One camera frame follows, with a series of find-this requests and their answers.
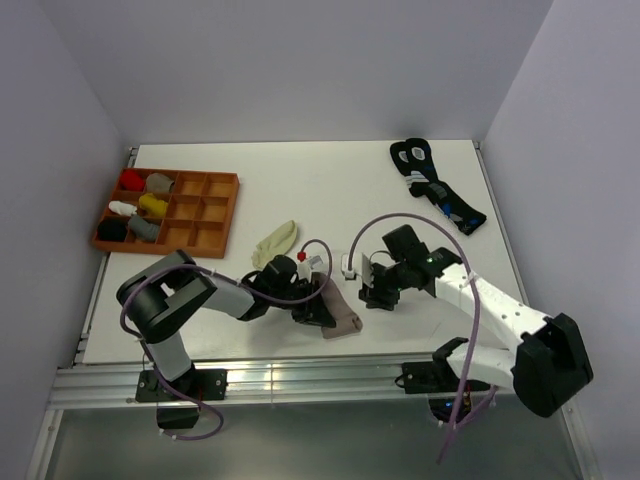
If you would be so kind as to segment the cream ankle sock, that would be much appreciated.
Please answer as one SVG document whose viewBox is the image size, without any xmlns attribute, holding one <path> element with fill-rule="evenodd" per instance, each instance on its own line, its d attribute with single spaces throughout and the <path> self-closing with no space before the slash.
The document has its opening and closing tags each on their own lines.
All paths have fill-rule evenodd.
<svg viewBox="0 0 640 480">
<path fill-rule="evenodd" d="M 262 270 L 277 255 L 288 253 L 297 241 L 298 226 L 294 220 L 284 222 L 262 239 L 252 253 L 252 265 Z"/>
</svg>

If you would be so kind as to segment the mauve sock with red stripe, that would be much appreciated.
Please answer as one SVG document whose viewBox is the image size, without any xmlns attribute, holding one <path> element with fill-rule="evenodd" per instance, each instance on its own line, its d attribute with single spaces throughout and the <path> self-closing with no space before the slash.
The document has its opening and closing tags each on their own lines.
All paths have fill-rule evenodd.
<svg viewBox="0 0 640 480">
<path fill-rule="evenodd" d="M 312 278 L 320 284 L 328 281 L 328 284 L 321 291 L 321 297 L 336 324 L 335 327 L 321 328 L 323 338 L 333 340 L 361 332 L 363 329 L 362 320 L 351 309 L 331 277 L 322 272 L 314 272 Z"/>
</svg>

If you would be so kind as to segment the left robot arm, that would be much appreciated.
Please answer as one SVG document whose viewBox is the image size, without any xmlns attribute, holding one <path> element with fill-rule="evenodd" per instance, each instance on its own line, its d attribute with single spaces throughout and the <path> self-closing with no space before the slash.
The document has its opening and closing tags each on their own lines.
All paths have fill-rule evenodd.
<svg viewBox="0 0 640 480">
<path fill-rule="evenodd" d="M 278 308 L 288 310 L 297 323 L 335 328 L 337 321 L 319 293 L 324 284 L 301 278 L 295 261 L 284 255 L 233 281 L 177 250 L 123 283 L 116 299 L 151 353 L 160 372 L 159 388 L 172 399 L 183 399 L 193 391 L 195 375 L 180 329 L 199 309 L 248 322 Z"/>
</svg>

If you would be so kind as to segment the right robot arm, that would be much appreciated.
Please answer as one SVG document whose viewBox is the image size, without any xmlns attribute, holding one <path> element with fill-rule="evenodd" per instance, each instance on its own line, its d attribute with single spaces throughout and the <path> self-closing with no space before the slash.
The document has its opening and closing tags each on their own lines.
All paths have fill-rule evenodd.
<svg viewBox="0 0 640 480">
<path fill-rule="evenodd" d="M 508 389 L 539 417 L 548 418 L 594 378 L 577 323 L 550 316 L 504 293 L 468 268 L 461 255 L 429 250 L 409 225 L 383 238 L 392 265 L 346 254 L 345 277 L 361 280 L 359 298 L 369 309 L 392 311 L 403 291 L 415 289 L 469 315 L 472 333 L 439 347 L 423 363 L 402 367 L 408 394 L 457 388 Z"/>
</svg>

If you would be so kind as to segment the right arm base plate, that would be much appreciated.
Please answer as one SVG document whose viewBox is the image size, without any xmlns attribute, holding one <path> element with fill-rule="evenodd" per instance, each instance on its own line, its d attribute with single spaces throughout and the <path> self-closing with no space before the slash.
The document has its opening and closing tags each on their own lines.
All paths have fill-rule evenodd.
<svg viewBox="0 0 640 480">
<path fill-rule="evenodd" d="M 405 362 L 394 379 L 406 394 L 439 394 L 457 392 L 460 379 L 445 361 Z"/>
</svg>

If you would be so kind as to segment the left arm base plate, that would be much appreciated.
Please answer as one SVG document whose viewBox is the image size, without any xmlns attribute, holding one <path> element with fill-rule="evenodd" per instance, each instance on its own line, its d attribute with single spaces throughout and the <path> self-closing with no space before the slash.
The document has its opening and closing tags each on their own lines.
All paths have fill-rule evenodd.
<svg viewBox="0 0 640 480">
<path fill-rule="evenodd" d="M 169 385 L 183 395 L 199 401 L 221 401 L 225 398 L 227 371 L 225 369 L 205 369 L 187 372 Z M 157 403 L 179 401 L 180 397 L 169 392 L 161 384 L 153 370 L 144 370 L 138 378 L 135 401 Z"/>
</svg>

